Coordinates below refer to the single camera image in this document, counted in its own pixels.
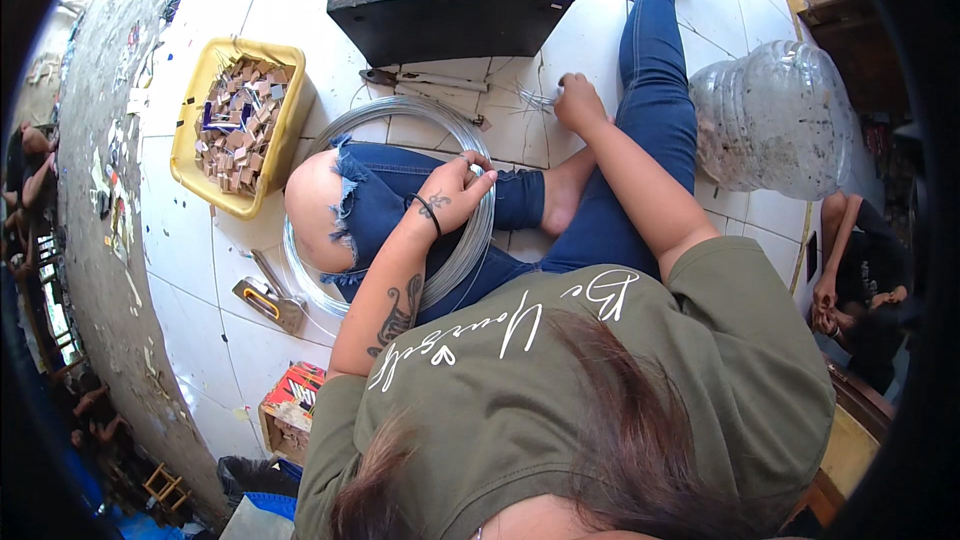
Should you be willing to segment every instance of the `wooden chair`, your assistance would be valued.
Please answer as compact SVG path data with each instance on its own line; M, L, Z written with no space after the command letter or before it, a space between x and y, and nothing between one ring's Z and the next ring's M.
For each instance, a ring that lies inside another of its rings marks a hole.
M180 487L180 482L184 481L184 477L181 475L180 477L174 478L173 475L167 473L167 470L163 469L164 465L166 465L166 462L162 462L156 467L153 475L143 483L143 487L150 493L151 497L156 499L157 504L160 505L163 510L175 513L177 509L180 508L180 505L193 494L193 490L187 490L185 492L184 489ZM154 490L153 487L154 480L157 479L157 476L163 476L164 480L166 480L159 492ZM172 505L167 506L163 501L165 501L174 490L179 493L180 497Z

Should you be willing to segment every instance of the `large plastic jug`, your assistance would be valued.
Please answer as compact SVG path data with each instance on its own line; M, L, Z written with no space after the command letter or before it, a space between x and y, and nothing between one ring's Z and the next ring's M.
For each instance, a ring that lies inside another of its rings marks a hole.
M829 54L777 40L690 77L697 162L730 191L819 200L850 172L860 125Z

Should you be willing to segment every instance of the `man in black shirt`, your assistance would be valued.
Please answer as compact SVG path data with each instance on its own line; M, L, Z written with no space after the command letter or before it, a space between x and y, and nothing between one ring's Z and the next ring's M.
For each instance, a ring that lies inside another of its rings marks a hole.
M882 394L904 341L897 315L912 286L909 254L857 194L825 198L821 220L824 266L813 287L813 328L851 354L848 369Z

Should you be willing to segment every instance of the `wrist tattoo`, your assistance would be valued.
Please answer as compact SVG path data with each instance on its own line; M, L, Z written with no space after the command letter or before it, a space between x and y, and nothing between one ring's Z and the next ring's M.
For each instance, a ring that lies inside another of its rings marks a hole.
M450 204L450 198L448 196L441 196L443 191L444 189L441 187L436 194L427 199L430 209L440 209L441 205ZM426 205L420 207L418 212L427 220L430 219L430 210L426 208Z
M390 314L384 319L383 325L380 326L380 330L376 333L376 341L379 346L368 347L366 354L376 359L384 348L397 339L397 336L414 327L414 322L417 320L417 310L420 306L421 291L423 289L424 276L420 273L415 273L414 277L410 278L407 282L406 303L408 310L406 311L401 307L401 291L395 287L387 290L387 296L393 299L393 306L390 309Z

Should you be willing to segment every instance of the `ripped jeans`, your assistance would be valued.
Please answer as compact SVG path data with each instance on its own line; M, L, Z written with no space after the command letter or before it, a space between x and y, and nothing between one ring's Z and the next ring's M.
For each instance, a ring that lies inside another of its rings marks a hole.
M616 125L693 193L697 122L688 94L684 48L674 0L635 0L620 41L620 78L624 93ZM342 175L343 199L338 232L332 241L353 251L353 267L323 274L350 302L380 246L405 211L403 198L417 192L443 162L412 150L371 143L334 142L335 170ZM494 187L493 226L521 230L540 226L544 216L544 174L538 170L500 171ZM426 261L429 279L450 257L463 228L439 238ZM660 279L657 260L620 207L599 168L583 190L569 227L538 262L524 262L495 246L462 282L436 305L419 312L417 324L471 306L501 285L531 271L567 273L592 265L614 264Z

